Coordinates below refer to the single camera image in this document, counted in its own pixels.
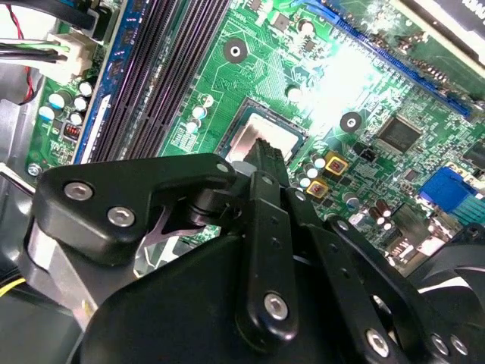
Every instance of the blue ram slot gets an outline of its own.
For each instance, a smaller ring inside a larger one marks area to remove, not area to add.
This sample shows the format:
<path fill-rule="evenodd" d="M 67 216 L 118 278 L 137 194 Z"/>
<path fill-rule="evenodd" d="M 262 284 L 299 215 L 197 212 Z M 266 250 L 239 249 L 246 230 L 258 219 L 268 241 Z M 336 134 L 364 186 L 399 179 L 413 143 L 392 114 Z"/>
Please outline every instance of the blue ram slot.
<path fill-rule="evenodd" d="M 83 154 L 88 144 L 89 137 L 93 132 L 95 121 L 98 121 L 97 124 L 99 124 L 100 122 L 98 118 L 99 112 L 101 111 L 101 113 L 104 114 L 105 109 L 107 107 L 109 108 L 109 96 L 116 93 L 118 85 L 120 84 L 120 81 L 124 76 L 124 70 L 129 58 L 128 56 L 134 46 L 133 41 L 129 43 L 125 42 L 125 31 L 133 30 L 133 38 L 135 38 L 136 34 L 138 33 L 138 29 L 142 23 L 141 20 L 149 2 L 150 1 L 145 0 L 142 7 L 137 7 L 139 8 L 139 11 L 135 11 L 133 10 L 133 6 L 135 5 L 135 3 L 139 4 L 139 0 L 127 0 L 126 10 L 122 15 L 120 26 L 114 38 L 113 46 L 111 47 L 111 52 L 108 56 L 108 62 L 106 64 L 105 71 L 102 76 L 100 75 L 101 82 L 99 84 L 98 92 L 95 95 L 95 100 L 92 104 L 91 112 L 89 113 L 85 121 L 86 126 L 84 127 L 83 135 L 81 136 L 80 144 L 77 149 L 76 156 L 74 157 L 74 164 L 81 163 Z M 116 73 L 113 72 L 113 67 L 115 67 L 119 71 L 117 71 Z"/>

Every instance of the red wire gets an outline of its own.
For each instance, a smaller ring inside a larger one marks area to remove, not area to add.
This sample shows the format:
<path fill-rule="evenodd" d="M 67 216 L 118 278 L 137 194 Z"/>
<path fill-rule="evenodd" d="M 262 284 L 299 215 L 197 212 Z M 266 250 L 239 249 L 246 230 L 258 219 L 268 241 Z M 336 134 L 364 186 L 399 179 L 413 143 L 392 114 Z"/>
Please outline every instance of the red wire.
<path fill-rule="evenodd" d="M 23 37 L 22 28 L 20 28 L 20 23 L 17 19 L 17 16 L 15 15 L 14 11 L 12 10 L 12 6 L 6 5 L 6 7 L 8 9 L 8 12 L 10 13 L 10 17 L 11 17 L 12 21 L 14 22 L 14 24 L 17 28 L 18 39 L 25 39 Z M 33 94 L 33 81 L 32 81 L 32 77 L 30 76 L 30 67 L 25 67 L 25 73 L 27 74 L 27 85 L 28 85 L 29 89 L 27 90 L 27 94 L 25 95 L 25 98 L 23 100 L 27 101 L 28 99 L 30 99 L 30 97 L 32 97 L 32 94 Z"/>

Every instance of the white connector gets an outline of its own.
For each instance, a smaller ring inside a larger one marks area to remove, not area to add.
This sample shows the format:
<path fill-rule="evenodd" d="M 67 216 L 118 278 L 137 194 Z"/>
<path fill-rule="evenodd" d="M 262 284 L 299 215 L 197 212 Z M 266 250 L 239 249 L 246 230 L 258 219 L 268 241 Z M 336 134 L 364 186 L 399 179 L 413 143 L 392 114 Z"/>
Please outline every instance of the white connector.
<path fill-rule="evenodd" d="M 87 36 L 80 33 L 48 34 L 47 40 L 67 46 L 69 51 L 58 51 L 59 55 L 67 57 L 66 61 L 43 65 L 39 71 L 44 76 L 66 85 L 92 67 L 92 57 L 97 43 Z"/>

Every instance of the screw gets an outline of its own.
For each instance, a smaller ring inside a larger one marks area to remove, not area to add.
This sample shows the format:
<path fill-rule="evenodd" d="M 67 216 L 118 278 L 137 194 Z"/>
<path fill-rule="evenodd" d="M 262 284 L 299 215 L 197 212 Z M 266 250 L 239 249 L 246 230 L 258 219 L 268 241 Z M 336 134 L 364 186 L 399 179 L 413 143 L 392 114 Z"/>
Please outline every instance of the screw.
<path fill-rule="evenodd" d="M 348 226 L 348 225 L 347 225 L 345 222 L 343 222 L 342 220 L 339 220 L 339 221 L 337 222 L 337 224 L 338 224 L 338 225 L 339 225 L 339 226 L 340 226 L 340 227 L 341 227 L 343 230 L 345 230 L 345 231 L 347 231 L 347 230 L 349 229 L 349 226 Z"/>
<path fill-rule="evenodd" d="M 135 222 L 135 214 L 126 207 L 117 206 L 108 211 L 108 220 L 120 228 L 128 228 Z"/>
<path fill-rule="evenodd" d="M 451 341 L 455 349 L 461 354 L 461 355 L 468 355 L 468 349 L 467 347 L 458 339 L 455 335 L 451 336 Z"/>
<path fill-rule="evenodd" d="M 298 197 L 300 201 L 305 201 L 306 197 L 302 191 L 295 191 L 295 196 Z"/>
<path fill-rule="evenodd" d="M 266 176 L 263 176 L 261 179 L 262 179 L 264 182 L 266 182 L 267 184 L 273 184 L 273 181 L 272 181 L 272 180 L 270 180 L 270 179 L 269 179 L 268 177 L 266 177 Z"/>
<path fill-rule="evenodd" d="M 82 182 L 71 182 L 64 187 L 64 193 L 70 199 L 86 201 L 92 197 L 92 188 Z"/>
<path fill-rule="evenodd" d="M 367 342 L 376 353 L 383 358 L 389 356 L 389 346 L 387 345 L 387 342 L 375 329 L 369 328 L 365 332 L 365 336 L 367 337 Z"/>
<path fill-rule="evenodd" d="M 283 298 L 275 293 L 268 293 L 264 298 L 264 307 L 271 317 L 283 321 L 288 317 L 288 306 Z"/>
<path fill-rule="evenodd" d="M 229 171 L 229 168 L 223 165 L 222 163 L 217 163 L 216 167 L 219 171 L 227 173 Z"/>
<path fill-rule="evenodd" d="M 30 163 L 27 167 L 27 173 L 32 177 L 37 177 L 41 172 L 42 168 L 36 163 Z"/>
<path fill-rule="evenodd" d="M 439 350 L 440 353 L 442 353 L 443 355 L 448 355 L 449 354 L 448 347 L 446 346 L 446 344 L 444 343 L 444 341 L 441 340 L 440 337 L 438 337 L 435 334 L 432 334 L 431 335 L 431 340 L 433 341 L 434 346 Z"/>

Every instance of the blue pcie slot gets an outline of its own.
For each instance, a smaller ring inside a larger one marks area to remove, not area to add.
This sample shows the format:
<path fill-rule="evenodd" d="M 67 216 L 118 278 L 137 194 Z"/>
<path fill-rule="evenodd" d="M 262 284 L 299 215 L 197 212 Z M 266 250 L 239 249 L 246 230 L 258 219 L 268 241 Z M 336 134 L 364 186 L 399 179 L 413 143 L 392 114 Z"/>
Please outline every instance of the blue pcie slot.
<path fill-rule="evenodd" d="M 374 44 L 372 44 L 369 38 L 367 38 L 364 34 L 360 33 L 351 25 L 347 24 L 338 14 L 334 13 L 329 8 L 326 8 L 325 6 L 319 4 L 316 0 L 295 0 L 293 2 L 293 6 L 301 4 L 307 5 L 306 9 L 308 11 L 318 15 L 319 17 L 322 17 L 330 24 L 344 31 L 348 36 L 351 36 L 354 40 L 356 40 L 366 48 L 370 49 L 372 52 L 377 53 L 384 61 L 386 61 L 396 70 L 404 74 L 408 79 L 415 82 L 417 85 L 431 93 L 434 97 L 448 105 L 451 109 L 455 110 L 460 115 L 464 116 L 465 118 L 470 116 L 470 110 L 465 105 L 455 99 L 443 96 L 433 83 L 421 77 L 418 72 L 413 71 L 411 68 L 403 64 L 397 58 L 390 55 L 388 52 L 376 47 Z"/>

